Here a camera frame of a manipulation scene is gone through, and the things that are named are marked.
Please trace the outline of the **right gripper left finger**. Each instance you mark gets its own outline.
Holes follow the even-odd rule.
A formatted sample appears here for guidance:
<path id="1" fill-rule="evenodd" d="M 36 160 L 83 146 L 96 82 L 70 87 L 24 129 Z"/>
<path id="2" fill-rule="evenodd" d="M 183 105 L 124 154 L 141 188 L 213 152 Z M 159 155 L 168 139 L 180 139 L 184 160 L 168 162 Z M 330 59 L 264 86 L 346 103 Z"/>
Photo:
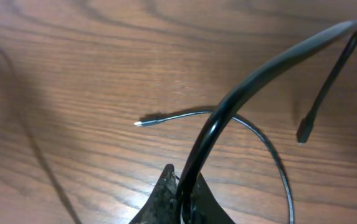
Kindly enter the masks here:
<path id="1" fill-rule="evenodd" d="M 148 200 L 130 224 L 180 223 L 174 165 L 166 164 Z"/>

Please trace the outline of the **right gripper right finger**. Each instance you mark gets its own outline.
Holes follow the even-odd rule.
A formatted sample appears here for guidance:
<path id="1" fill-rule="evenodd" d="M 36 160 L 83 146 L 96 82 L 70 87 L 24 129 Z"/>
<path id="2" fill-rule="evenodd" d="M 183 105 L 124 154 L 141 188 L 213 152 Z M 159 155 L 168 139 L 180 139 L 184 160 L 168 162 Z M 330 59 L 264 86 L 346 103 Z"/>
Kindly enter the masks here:
<path id="1" fill-rule="evenodd" d="M 193 224 L 235 224 L 214 198 L 202 174 L 191 195 L 190 223 Z"/>

